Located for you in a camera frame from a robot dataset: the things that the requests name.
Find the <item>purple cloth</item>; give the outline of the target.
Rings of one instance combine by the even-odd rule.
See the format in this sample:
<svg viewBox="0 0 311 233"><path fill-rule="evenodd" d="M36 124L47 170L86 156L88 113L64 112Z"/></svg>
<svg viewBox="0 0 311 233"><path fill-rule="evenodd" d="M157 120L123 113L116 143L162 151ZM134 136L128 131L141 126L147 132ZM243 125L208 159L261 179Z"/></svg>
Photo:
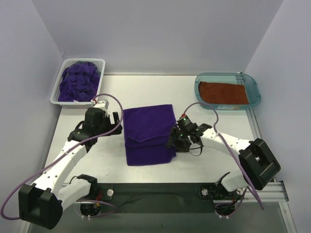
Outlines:
<svg viewBox="0 0 311 233"><path fill-rule="evenodd" d="M123 127L128 166L170 163L174 147L167 148L175 115L171 104L125 109Z"/></svg>

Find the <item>brown towel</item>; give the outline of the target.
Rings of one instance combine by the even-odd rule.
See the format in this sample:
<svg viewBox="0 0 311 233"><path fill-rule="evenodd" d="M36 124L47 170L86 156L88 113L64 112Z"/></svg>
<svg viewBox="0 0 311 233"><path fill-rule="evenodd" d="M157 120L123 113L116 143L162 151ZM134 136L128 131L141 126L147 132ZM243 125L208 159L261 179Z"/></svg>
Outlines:
<svg viewBox="0 0 311 233"><path fill-rule="evenodd" d="M243 85L230 83L199 83L199 95L210 104L249 104Z"/></svg>

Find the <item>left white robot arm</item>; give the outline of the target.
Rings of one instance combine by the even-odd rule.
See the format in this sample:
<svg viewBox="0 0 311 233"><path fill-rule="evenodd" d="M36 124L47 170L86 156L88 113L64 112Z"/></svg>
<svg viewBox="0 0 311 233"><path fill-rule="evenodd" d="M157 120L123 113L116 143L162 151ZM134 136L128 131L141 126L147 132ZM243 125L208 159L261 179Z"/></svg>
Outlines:
<svg viewBox="0 0 311 233"><path fill-rule="evenodd" d="M31 185L21 186L18 192L20 219L50 230L76 201L98 201L103 195L95 177L82 174L66 187L62 185L99 137L121 132L118 112L109 115L104 107L88 108L84 120L69 134L63 149L48 169Z"/></svg>

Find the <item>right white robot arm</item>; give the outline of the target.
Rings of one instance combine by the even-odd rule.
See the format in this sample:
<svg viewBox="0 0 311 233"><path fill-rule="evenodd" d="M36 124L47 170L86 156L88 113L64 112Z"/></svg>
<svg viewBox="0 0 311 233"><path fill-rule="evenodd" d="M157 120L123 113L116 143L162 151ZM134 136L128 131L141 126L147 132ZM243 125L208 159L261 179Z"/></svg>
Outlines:
<svg viewBox="0 0 311 233"><path fill-rule="evenodd" d="M215 132L212 126L205 123L197 125L184 115L172 127L167 147L175 147L178 152L189 152L193 145L198 145L199 149L215 149L237 161L239 170L227 172L216 182L227 192L247 187L262 190L281 170L264 140L244 140Z"/></svg>

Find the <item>crumpled purple towel in basket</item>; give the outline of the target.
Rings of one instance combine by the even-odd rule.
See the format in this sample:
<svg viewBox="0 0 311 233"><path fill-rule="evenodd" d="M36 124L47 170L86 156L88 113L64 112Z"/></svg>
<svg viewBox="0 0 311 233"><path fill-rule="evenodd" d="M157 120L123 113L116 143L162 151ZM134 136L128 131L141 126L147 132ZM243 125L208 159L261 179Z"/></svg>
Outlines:
<svg viewBox="0 0 311 233"><path fill-rule="evenodd" d="M92 62L78 61L66 68L59 85L61 102L88 102L96 95L100 72Z"/></svg>

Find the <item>white plastic basket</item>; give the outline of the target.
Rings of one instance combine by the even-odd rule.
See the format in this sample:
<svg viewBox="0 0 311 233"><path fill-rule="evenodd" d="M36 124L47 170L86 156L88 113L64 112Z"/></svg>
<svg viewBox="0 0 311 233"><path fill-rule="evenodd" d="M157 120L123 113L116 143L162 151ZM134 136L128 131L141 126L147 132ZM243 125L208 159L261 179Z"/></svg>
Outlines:
<svg viewBox="0 0 311 233"><path fill-rule="evenodd" d="M66 59L57 75L50 102L63 108L85 109L101 90L105 61L96 58Z"/></svg>

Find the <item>blue transparent plastic bin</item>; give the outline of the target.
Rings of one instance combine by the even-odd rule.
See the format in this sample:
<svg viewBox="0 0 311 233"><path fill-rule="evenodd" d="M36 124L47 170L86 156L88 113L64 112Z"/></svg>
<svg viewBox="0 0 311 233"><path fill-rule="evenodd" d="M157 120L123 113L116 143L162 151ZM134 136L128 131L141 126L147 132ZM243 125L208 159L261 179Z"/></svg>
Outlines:
<svg viewBox="0 0 311 233"><path fill-rule="evenodd" d="M210 104L205 102L199 95L198 87L200 82L243 85L246 90L249 104ZM203 106L206 109L213 108L215 110L245 110L257 106L261 101L261 95L258 91L256 81L251 76L243 73L202 73L196 77L194 91L199 102L209 104L209 106Z"/></svg>

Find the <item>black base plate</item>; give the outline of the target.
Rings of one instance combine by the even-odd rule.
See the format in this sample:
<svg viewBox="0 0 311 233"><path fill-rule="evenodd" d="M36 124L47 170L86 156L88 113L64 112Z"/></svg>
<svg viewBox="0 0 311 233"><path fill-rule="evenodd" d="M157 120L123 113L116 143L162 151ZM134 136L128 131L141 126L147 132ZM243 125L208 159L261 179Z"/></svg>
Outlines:
<svg viewBox="0 0 311 233"><path fill-rule="evenodd" d="M101 183L94 196L78 205L85 216L108 214L205 214L222 206L232 213L243 189L228 192L214 183Z"/></svg>

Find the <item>aluminium frame rail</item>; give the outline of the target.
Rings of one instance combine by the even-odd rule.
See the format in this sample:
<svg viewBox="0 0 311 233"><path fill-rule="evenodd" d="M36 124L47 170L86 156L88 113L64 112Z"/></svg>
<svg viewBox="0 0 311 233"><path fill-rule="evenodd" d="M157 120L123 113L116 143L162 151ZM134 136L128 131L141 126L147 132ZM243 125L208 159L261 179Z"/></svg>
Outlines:
<svg viewBox="0 0 311 233"><path fill-rule="evenodd" d="M261 191L257 191L258 195L263 203L266 202L288 202L289 197L286 191L286 187L283 181L281 182L270 182L268 183L265 188ZM232 198L225 200L219 199L214 200L215 203L228 203L232 202ZM254 196L247 190L244 196L244 202L254 202L256 203L257 200Z"/></svg>

